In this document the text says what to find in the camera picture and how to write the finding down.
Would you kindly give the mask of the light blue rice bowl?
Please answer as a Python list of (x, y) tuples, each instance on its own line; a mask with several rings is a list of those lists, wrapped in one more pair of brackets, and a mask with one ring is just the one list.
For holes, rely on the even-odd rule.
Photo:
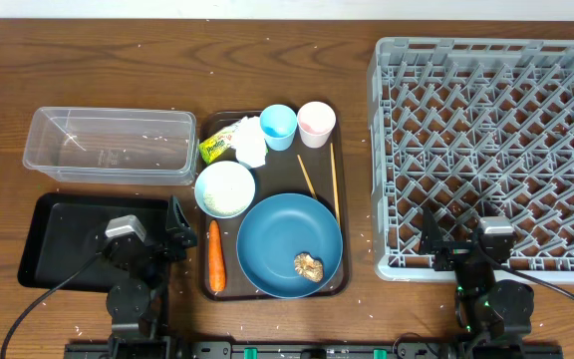
[(253, 202), (255, 179), (249, 169), (232, 161), (209, 165), (194, 186), (198, 207), (215, 218), (233, 218), (242, 214)]

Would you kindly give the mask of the green yellow snack wrapper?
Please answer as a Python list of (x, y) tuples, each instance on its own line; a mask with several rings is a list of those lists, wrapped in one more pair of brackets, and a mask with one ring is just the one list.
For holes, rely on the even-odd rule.
[(198, 145), (201, 157), (207, 165), (213, 163), (233, 146), (233, 138), (238, 128), (238, 123), (224, 127)]

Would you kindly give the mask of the white napkin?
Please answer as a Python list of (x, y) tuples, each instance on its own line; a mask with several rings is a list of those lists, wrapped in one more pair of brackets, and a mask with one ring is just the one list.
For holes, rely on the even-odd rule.
[(266, 164), (267, 145), (259, 117), (244, 117), (238, 122), (232, 145), (235, 148), (236, 160), (248, 169)]

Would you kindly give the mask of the light blue cup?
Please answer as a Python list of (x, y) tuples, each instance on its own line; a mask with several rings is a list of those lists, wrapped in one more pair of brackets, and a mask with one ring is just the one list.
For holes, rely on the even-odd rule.
[(285, 105), (271, 105), (262, 111), (260, 126), (270, 149), (277, 152), (286, 151), (295, 137), (296, 113)]

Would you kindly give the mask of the pink white cup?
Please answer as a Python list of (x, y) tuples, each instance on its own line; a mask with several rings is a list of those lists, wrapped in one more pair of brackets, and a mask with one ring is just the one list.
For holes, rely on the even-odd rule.
[(322, 102), (309, 102), (297, 113), (300, 138), (311, 149), (323, 147), (336, 125), (334, 110)]

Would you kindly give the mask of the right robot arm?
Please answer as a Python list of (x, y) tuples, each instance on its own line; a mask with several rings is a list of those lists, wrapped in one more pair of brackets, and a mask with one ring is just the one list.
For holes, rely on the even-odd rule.
[(505, 216), (486, 216), (465, 241), (444, 238), (428, 207), (423, 208), (421, 254), (434, 257), (435, 271), (456, 279), (455, 315), (467, 330), (442, 358), (525, 358), (523, 337), (531, 332), (534, 291), (494, 270), (510, 255), (516, 235)]

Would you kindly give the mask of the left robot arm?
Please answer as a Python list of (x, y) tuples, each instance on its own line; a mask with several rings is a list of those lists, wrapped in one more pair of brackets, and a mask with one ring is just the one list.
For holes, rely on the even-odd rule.
[(197, 245), (176, 196), (168, 201), (163, 233), (147, 235), (133, 214), (109, 221), (99, 254), (128, 277), (109, 291), (112, 358), (185, 358), (183, 340), (167, 330), (170, 267)]

